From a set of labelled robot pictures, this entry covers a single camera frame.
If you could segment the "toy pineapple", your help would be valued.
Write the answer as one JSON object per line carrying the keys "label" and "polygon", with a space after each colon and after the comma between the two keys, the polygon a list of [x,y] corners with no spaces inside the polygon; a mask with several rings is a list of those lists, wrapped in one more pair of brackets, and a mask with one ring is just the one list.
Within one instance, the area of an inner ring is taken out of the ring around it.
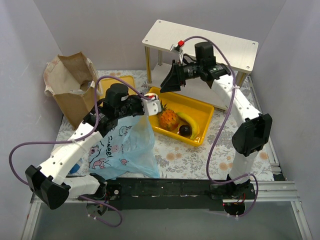
{"label": "toy pineapple", "polygon": [[159,126],[166,131],[175,130],[180,123],[179,116],[167,104],[160,102],[161,112],[157,114]]}

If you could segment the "yellow banana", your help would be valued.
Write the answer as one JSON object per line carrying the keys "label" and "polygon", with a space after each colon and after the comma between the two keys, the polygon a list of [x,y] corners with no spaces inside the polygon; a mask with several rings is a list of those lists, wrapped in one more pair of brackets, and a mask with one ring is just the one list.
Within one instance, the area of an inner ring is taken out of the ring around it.
{"label": "yellow banana", "polygon": [[198,125],[198,123],[188,114],[183,113],[183,112],[177,112],[176,113],[182,120],[184,120],[185,122],[187,122],[190,127],[191,127],[191,135],[190,135],[190,139],[191,140],[195,140],[196,137],[198,136],[198,134],[200,133],[200,127]]}

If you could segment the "blue plastic grocery bag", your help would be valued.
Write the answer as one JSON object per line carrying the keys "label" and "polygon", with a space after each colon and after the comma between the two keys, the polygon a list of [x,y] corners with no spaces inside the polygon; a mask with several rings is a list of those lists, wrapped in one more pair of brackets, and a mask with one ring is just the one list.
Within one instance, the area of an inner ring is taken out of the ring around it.
{"label": "blue plastic grocery bag", "polygon": [[88,170],[106,180],[125,173],[159,178],[155,135],[146,115],[125,117],[89,150]]}

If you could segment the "dark brown chocolate bun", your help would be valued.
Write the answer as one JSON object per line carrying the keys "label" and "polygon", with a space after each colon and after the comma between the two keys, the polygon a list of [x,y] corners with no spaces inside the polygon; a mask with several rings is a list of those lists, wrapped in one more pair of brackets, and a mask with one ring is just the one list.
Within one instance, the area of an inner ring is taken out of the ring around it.
{"label": "dark brown chocolate bun", "polygon": [[188,124],[183,124],[179,127],[178,134],[182,137],[190,137],[192,135],[192,128]]}

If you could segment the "brown paper bag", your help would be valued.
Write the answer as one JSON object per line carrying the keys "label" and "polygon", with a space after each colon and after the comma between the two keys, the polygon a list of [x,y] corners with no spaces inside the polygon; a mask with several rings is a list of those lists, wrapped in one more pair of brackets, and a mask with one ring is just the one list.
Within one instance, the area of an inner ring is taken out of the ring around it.
{"label": "brown paper bag", "polygon": [[98,73],[82,52],[70,56],[57,55],[47,63],[43,79],[44,93],[53,97],[70,125],[77,129],[94,107],[94,93],[102,95]]}

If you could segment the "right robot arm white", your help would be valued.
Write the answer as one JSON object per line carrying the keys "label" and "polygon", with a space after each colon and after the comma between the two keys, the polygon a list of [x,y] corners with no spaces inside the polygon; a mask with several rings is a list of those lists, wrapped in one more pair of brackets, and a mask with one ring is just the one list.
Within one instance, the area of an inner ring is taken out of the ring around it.
{"label": "right robot arm white", "polygon": [[237,199],[253,189],[252,166],[259,151],[269,141],[272,117],[268,113],[262,114],[240,91],[229,61],[224,64],[217,63],[214,50],[217,50],[218,46],[215,43],[210,40],[196,43],[193,62],[184,60],[184,44],[184,41],[180,41],[171,47],[172,52],[179,54],[179,61],[172,62],[168,75],[160,85],[160,91],[177,92],[187,80],[200,78],[226,105],[227,115],[234,117],[238,127],[231,138],[235,156],[227,179],[213,180],[210,193],[214,199]]}

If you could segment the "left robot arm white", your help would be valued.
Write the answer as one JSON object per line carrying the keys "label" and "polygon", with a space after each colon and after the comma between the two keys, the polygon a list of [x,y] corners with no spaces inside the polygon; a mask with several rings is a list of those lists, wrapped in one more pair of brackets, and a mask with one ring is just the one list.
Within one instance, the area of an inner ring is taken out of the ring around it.
{"label": "left robot arm white", "polygon": [[102,100],[95,99],[93,109],[75,131],[79,140],[70,138],[38,167],[30,165],[25,175],[30,190],[51,210],[68,198],[80,196],[101,200],[106,196],[106,180],[96,173],[68,177],[70,170],[89,149],[118,124],[118,120],[145,114],[149,98],[141,93],[129,95],[125,84],[114,83]]}

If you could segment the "flat yellow tray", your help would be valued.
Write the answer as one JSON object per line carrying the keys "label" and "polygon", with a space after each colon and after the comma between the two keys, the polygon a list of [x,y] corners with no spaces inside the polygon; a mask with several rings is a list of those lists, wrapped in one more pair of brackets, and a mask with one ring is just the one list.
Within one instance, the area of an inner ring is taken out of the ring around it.
{"label": "flat yellow tray", "polygon": [[[133,88],[136,88],[135,80],[131,75],[118,76],[117,78],[123,80],[125,83],[132,86]],[[102,91],[103,91],[103,94],[99,96],[99,100],[101,100],[106,97],[106,91],[111,87],[112,84],[123,84],[123,83],[113,78],[104,78],[99,82],[99,84],[101,85]]]}

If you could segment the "deep yellow bin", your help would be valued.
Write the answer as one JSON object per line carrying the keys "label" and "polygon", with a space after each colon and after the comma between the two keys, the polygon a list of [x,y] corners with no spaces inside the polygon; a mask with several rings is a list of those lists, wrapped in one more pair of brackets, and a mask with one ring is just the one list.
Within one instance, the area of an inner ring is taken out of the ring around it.
{"label": "deep yellow bin", "polygon": [[163,134],[173,139],[179,140],[194,147],[199,147],[203,144],[209,124],[211,122],[214,107],[208,103],[183,96],[174,92],[161,93],[158,87],[151,87],[150,94],[157,94],[162,103],[174,112],[182,112],[192,117],[199,126],[199,134],[194,140],[188,137],[183,137],[178,134],[178,129],[167,131],[160,128],[157,116],[150,116],[149,121],[154,132]]}

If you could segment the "white two-tier shelf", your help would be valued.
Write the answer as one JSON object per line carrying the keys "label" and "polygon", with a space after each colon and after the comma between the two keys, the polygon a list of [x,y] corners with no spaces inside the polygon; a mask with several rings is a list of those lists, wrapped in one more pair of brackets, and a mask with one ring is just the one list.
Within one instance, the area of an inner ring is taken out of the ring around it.
{"label": "white two-tier shelf", "polygon": [[236,72],[238,86],[253,71],[258,42],[158,19],[142,40],[149,87],[160,87],[172,60],[178,59],[178,54],[170,51],[171,46],[191,36],[205,37],[219,47]]}

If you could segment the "blue white packet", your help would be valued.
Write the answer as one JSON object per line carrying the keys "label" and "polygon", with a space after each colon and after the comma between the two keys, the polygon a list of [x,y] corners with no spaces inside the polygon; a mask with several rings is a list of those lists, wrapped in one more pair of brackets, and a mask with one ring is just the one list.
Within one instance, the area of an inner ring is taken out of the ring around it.
{"label": "blue white packet", "polygon": [[71,168],[71,170],[69,171],[69,174],[75,174],[75,173],[80,169],[80,167],[82,166],[82,163],[83,163],[83,159],[81,158],[81,159]]}

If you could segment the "floral table mat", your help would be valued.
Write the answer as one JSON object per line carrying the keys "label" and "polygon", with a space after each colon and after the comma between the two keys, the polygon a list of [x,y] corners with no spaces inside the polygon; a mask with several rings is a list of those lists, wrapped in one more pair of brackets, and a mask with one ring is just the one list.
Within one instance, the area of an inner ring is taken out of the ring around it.
{"label": "floral table mat", "polygon": [[[144,93],[148,90],[147,72],[145,70],[98,70],[99,77],[104,75],[132,76],[137,90]],[[250,76],[246,77],[240,90],[252,105],[259,108]],[[154,134],[153,152],[160,177],[166,179],[208,179],[206,174],[208,154],[225,116],[224,111],[215,108],[203,144],[199,147],[193,147],[156,132]],[[233,166],[236,151],[233,149],[231,137],[236,130],[236,121],[230,115],[210,159],[209,174],[214,180],[225,180]],[[73,127],[63,117],[56,140],[67,140],[73,133]],[[274,163],[273,152],[269,145],[266,145],[253,162],[250,172],[255,175],[258,181],[274,181],[269,157],[271,157],[271,162]]]}

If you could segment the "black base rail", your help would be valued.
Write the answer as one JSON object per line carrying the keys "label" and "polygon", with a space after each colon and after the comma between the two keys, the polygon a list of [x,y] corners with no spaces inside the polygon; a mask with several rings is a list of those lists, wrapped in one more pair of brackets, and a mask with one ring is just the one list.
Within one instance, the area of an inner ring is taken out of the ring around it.
{"label": "black base rail", "polygon": [[117,178],[108,180],[104,193],[96,199],[118,210],[184,210],[223,211],[224,201],[242,206],[243,200],[254,200],[255,185],[249,180],[235,185],[201,179]]}

